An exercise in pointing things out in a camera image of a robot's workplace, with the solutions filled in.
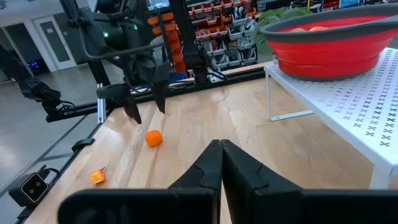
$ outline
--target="door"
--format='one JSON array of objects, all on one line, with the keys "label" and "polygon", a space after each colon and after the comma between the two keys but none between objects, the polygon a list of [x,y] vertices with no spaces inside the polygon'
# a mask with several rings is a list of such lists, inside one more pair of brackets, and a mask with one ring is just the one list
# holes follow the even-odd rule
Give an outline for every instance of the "door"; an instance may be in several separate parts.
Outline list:
[{"label": "door", "polygon": [[76,67],[75,59],[53,16],[33,21],[45,47],[59,70]]}]

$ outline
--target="orange cube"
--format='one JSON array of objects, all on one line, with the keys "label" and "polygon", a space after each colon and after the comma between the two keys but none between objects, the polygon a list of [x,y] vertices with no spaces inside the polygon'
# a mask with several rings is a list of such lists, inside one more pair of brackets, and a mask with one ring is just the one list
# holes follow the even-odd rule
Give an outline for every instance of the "orange cube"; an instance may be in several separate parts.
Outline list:
[{"label": "orange cube", "polygon": [[93,184],[98,184],[105,181],[104,170],[100,169],[90,174],[90,179]]}]

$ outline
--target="small orange object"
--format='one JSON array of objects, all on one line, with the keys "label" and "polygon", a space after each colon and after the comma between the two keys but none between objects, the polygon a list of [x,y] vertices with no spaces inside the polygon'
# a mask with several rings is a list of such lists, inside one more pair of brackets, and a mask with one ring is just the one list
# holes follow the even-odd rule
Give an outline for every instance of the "small orange object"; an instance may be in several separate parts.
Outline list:
[{"label": "small orange object", "polygon": [[162,143],[163,137],[160,131],[153,130],[145,135],[145,140],[149,147],[155,147]]},{"label": "small orange object", "polygon": [[325,29],[329,29],[329,27],[312,27],[312,28],[310,29],[310,31],[325,30]]},{"label": "small orange object", "polygon": [[90,174],[91,183],[98,184],[105,181],[104,169],[94,171]]}]

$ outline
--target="orange ball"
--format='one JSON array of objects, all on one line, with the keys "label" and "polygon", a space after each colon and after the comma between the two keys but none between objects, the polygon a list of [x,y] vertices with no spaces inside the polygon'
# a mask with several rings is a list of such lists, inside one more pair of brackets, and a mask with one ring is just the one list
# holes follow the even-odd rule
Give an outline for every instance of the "orange ball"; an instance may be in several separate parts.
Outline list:
[{"label": "orange ball", "polygon": [[162,137],[162,134],[160,133],[160,131],[153,130],[153,131],[149,131],[145,135],[145,141],[147,142],[149,147],[155,147],[162,143],[163,137]]},{"label": "orange ball", "polygon": [[329,29],[329,27],[312,27],[312,28],[310,29],[310,31],[325,30],[325,29]]}]

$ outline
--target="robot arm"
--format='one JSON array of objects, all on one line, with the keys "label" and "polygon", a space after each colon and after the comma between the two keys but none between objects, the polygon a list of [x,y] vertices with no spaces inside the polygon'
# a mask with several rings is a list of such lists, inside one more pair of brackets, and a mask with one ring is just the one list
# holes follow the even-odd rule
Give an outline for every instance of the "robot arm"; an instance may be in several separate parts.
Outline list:
[{"label": "robot arm", "polygon": [[65,103],[71,103],[61,101],[61,93],[59,91],[51,89],[44,82],[32,77],[25,66],[1,45],[0,67],[16,80],[24,97],[41,102],[49,116],[55,116],[70,110],[70,106],[65,105]]}]

